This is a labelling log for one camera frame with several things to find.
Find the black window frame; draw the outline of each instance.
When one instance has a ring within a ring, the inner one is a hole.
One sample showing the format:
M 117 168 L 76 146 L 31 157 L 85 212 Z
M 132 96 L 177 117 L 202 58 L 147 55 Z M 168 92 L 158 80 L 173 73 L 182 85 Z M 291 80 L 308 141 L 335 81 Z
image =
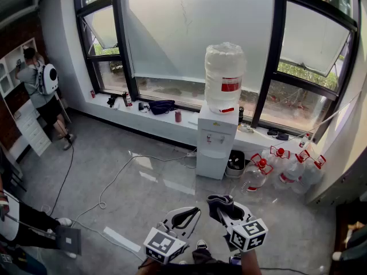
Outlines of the black window frame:
M 155 98 L 151 96 L 144 96 L 139 93 L 136 78 L 132 76 L 130 61 L 129 61 L 129 50 L 126 44 L 126 35 L 124 28 L 124 16 L 123 16 L 123 5 L 122 0 L 95 0 L 90 4 L 86 4 L 85 0 L 74 0 L 77 28 L 79 33 L 79 39 L 82 45 L 83 56 L 85 64 L 87 66 L 88 74 L 91 78 L 92 86 L 95 93 L 106 93 L 109 95 L 121 95 L 120 91 L 106 90 L 100 87 L 98 76 L 100 74 L 95 71 L 93 65 L 94 62 L 101 61 L 121 61 L 123 64 L 123 71 L 128 87 L 129 94 L 132 101 L 153 101 L 159 100 L 161 98 Z M 344 59 L 344 64 L 342 66 L 341 73 L 338 77 L 338 89 L 337 91 L 332 91 L 325 87 L 322 87 L 313 82 L 309 82 L 299 77 L 292 76 L 283 72 L 278 72 L 278 64 L 280 62 L 280 52 L 282 50 L 282 42 L 284 36 L 284 28 L 286 24 L 286 4 L 287 1 L 296 3 L 310 10 L 316 11 L 319 14 L 324 15 L 327 18 L 335 21 L 336 23 L 342 25 L 343 27 L 350 30 L 350 43 L 348 44 L 348 53 Z M 258 95 L 256 107 L 252 118 L 246 117 L 244 122 L 251 122 L 251 127 L 256 128 L 264 127 L 268 129 L 277 128 L 280 131 L 292 134 L 300 135 L 304 131 L 298 130 L 296 128 L 286 127 L 280 124 L 267 122 L 261 120 L 261 113 L 265 105 L 265 101 L 268 95 L 271 80 L 292 85 L 294 87 L 302 88 L 306 91 L 310 91 L 317 95 L 325 96 L 332 102 L 325 113 L 323 120 L 326 120 L 330 115 L 332 115 L 339 108 L 341 99 L 348 87 L 350 77 L 354 68 L 354 63 L 357 57 L 358 44 L 360 40 L 360 0 L 350 0 L 351 9 L 353 17 L 348 16 L 343 13 L 338 8 L 325 2 L 323 0 L 274 0 L 274 12 L 272 18 L 272 31 L 270 39 L 270 47 L 268 51 L 268 57 L 266 62 L 266 67 L 263 76 L 263 82 L 260 88 L 260 93 Z M 85 46 L 88 46 L 89 42 L 85 36 L 83 36 L 83 17 L 93 13 L 97 10 L 105 8 L 107 6 L 113 7 L 116 35 L 118 39 L 119 54 L 116 55 L 102 55 L 102 56 L 88 56 Z M 185 109 L 189 111 L 199 112 L 201 107 L 189 103 L 176 102 L 176 107 L 180 109 Z M 313 134 L 313 141 L 318 142 L 322 135 L 325 133 L 330 121 L 322 124 Z

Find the hand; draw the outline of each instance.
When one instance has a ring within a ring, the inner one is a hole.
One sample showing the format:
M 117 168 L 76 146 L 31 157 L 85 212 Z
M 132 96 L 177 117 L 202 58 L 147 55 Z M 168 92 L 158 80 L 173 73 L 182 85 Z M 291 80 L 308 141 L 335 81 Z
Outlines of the hand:
M 7 200 L 7 197 L 1 197 L 0 198 L 0 219 L 2 222 L 5 221 L 5 215 L 7 213 L 9 213 L 10 208 L 9 208 L 9 203 Z

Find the man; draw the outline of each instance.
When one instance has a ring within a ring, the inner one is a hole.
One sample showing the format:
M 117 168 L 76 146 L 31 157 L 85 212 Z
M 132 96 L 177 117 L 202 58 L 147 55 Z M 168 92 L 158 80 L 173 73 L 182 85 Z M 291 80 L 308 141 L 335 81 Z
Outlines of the man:
M 68 218 L 53 219 L 45 212 L 39 212 L 26 204 L 19 203 L 18 199 L 3 189 L 0 174 L 0 235 L 15 245 L 57 249 L 54 239 L 38 235 L 27 226 L 10 219 L 6 214 L 23 223 L 48 232 L 50 232 L 49 229 L 55 231 L 58 225 L 71 226 L 72 224 L 72 221 Z M 65 253 L 70 258 L 76 258 L 76 255 L 73 253 Z
M 65 120 L 61 114 L 61 107 L 58 104 L 54 93 L 43 95 L 37 86 L 37 67 L 45 60 L 33 48 L 24 50 L 26 68 L 20 70 L 20 65 L 15 69 L 15 77 L 24 83 L 33 106 L 38 110 L 47 124 L 53 125 L 59 133 L 59 138 L 64 141 L 64 150 L 70 148 L 75 137 L 69 134 L 65 125 Z
M 209 252 L 208 245 L 202 239 L 197 242 L 196 247 L 197 249 L 193 251 L 194 265 L 188 265 L 185 261 L 181 261 L 179 264 L 161 265 L 149 258 L 139 267 L 136 275 L 261 275 L 254 250 L 241 253 L 241 266 L 237 266 L 215 260 Z

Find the gray floor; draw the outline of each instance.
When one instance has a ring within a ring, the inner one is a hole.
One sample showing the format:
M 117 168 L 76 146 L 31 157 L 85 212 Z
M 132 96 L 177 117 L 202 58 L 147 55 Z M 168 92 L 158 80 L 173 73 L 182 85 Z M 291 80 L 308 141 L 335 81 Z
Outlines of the gray floor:
M 77 135 L 75 153 L 53 217 L 75 219 L 95 205 L 103 188 L 132 156 L 170 159 L 187 152 L 79 114 L 71 113 L 71 119 L 69 127 Z M 37 210 L 42 205 L 54 205 L 71 153 L 62 151 L 60 142 L 55 140 L 40 158 L 33 151 L 26 154 L 21 161 L 28 190 L 22 196 L 26 203 Z M 189 166 L 194 165 L 192 160 L 185 160 Z M 168 211 L 197 206 L 202 215 L 189 239 L 191 247 L 177 261 L 192 262 L 191 251 L 199 238 L 207 241 L 215 258 L 227 261 L 229 250 L 222 237 L 225 229 L 209 218 L 205 202 L 212 193 L 230 193 L 268 226 L 266 244 L 256 251 L 260 266 L 294 268 L 312 274 L 317 274 L 321 265 L 329 268 L 335 237 L 334 209 L 311 209 L 303 204 L 302 197 L 292 191 L 277 192 L 270 182 L 259 192 L 245 196 L 240 193 L 240 181 L 196 176 L 182 159 L 161 162 L 137 158 L 130 162 L 102 196 L 107 208 L 96 207 L 80 222 L 98 231 L 108 226 L 141 245 L 151 227 Z M 83 255 L 76 260 L 57 250 L 40 250 L 38 256 L 49 274 L 135 274 L 140 261 L 134 255 L 89 230 L 82 229 L 82 236 Z M 27 249 L 37 256 L 36 248 Z M 293 273 L 264 270 L 263 274 Z

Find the bag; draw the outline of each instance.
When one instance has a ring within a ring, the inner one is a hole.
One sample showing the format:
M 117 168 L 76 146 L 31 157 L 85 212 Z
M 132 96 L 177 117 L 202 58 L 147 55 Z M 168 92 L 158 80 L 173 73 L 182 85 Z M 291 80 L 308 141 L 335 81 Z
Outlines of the bag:
M 32 85 L 27 82 L 31 87 L 39 91 L 42 95 L 50 95 L 58 88 L 57 72 L 52 64 L 43 64 L 41 61 L 37 61 L 39 67 L 37 69 L 36 84 Z
M 174 107 L 173 100 L 164 100 L 164 101 L 152 101 L 149 102 L 149 108 L 154 115 L 159 115 L 163 113 L 168 113 L 170 111 L 176 110 Z

